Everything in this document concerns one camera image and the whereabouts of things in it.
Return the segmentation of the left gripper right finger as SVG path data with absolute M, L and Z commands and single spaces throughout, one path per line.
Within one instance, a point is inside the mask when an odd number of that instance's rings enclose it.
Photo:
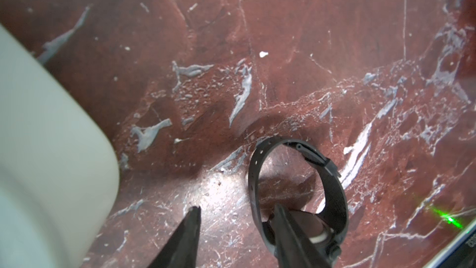
M 331 265 L 281 204 L 274 209 L 276 257 L 280 268 L 330 268 Z

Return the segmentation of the white plastic storage box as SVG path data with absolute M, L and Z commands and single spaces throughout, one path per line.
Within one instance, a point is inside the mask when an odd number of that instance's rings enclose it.
M 1 266 L 81 266 L 119 178 L 103 131 L 1 29 Z

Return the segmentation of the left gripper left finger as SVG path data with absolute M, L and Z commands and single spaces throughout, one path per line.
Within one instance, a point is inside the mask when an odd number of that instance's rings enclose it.
M 195 268 L 201 227 L 200 207 L 189 209 L 149 268 Z

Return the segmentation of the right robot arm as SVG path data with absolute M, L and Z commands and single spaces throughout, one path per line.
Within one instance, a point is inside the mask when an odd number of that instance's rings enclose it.
M 472 220 L 424 268 L 476 268 L 476 220 Z

